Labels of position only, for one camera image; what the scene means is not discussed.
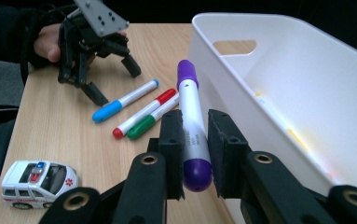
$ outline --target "purple marker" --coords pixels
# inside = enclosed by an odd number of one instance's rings
[[[213,182],[213,168],[199,103],[199,83],[195,66],[188,60],[178,63],[177,90],[185,133],[184,186],[200,192]]]

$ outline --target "white plastic bin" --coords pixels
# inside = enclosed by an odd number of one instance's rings
[[[210,108],[228,113],[253,150],[278,156],[323,195],[357,187],[356,49],[281,15],[202,13],[192,24],[188,60],[205,123]],[[255,47],[222,55],[214,43],[226,41]]]

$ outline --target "toy car wheel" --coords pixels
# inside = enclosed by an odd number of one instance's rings
[[[16,207],[16,208],[19,208],[19,209],[23,209],[23,210],[27,210],[27,209],[32,209],[33,208],[28,203],[14,203],[13,206]]]
[[[44,208],[50,208],[53,205],[53,203],[44,203]]]

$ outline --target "table surface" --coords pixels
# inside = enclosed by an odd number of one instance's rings
[[[34,70],[28,77],[14,132],[0,177],[18,160],[59,161],[74,167],[81,186],[105,192],[125,180],[133,158],[146,152],[149,138],[158,138],[160,121],[136,140],[115,139],[112,131],[165,90],[175,88],[177,64],[186,58],[192,35],[190,23],[132,23],[126,30],[131,55],[142,74],[130,76],[121,57],[96,58],[90,65],[88,82],[93,82],[111,102],[144,85],[159,81],[154,91],[112,118],[94,123],[100,107],[72,85],[60,84],[58,67]],[[168,223],[233,223],[214,185],[185,199],[168,200]],[[46,209],[20,210],[2,200],[0,223],[37,223]]]

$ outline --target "toy car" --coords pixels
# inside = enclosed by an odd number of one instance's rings
[[[15,161],[2,182],[3,199],[19,209],[49,208],[78,187],[76,170],[55,161]]]

